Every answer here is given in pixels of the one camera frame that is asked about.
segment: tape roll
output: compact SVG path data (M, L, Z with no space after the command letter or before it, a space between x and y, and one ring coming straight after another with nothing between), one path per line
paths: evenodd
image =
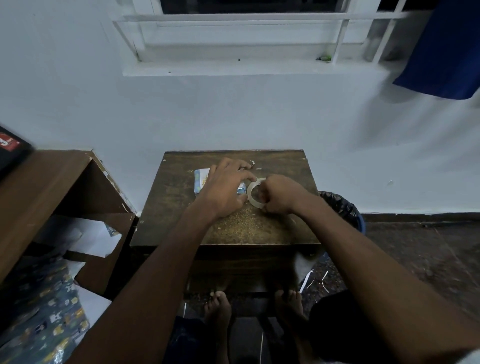
M265 204L262 204L261 202L258 202L253 199L252 197L252 191L255 187L257 187L259 184L261 184L263 181L265 181L266 178L258 178L257 181L250 183L250 186L247 188L247 196L248 200L252 204L252 206L255 206L256 208L263 208Z

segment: wall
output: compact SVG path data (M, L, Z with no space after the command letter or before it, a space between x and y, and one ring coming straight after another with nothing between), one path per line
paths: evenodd
M138 211L166 150L304 149L362 212L480 211L480 96L440 100L369 73L123 77L106 7L0 5L0 123L93 148Z

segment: red label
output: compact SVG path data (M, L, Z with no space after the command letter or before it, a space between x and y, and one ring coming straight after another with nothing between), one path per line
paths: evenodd
M9 152L13 151L16 147L20 145L18 140L13 139L11 136L0 133L0 147L8 150Z

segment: person's left hand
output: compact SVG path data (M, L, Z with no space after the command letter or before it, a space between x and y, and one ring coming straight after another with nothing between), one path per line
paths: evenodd
M210 167L208 178L195 203L212 209L215 219L224 218L239 210L247 201L247 195L237 194L238 186L244 180L257 180L247 171L251 168L244 160L223 158L218 166Z

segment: forearm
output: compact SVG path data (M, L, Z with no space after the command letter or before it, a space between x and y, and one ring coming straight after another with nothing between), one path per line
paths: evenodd
M296 213L325 246L348 288L405 363L480 347L476 323L310 195Z
M190 266L213 221L208 209L188 207L68 363L161 363Z

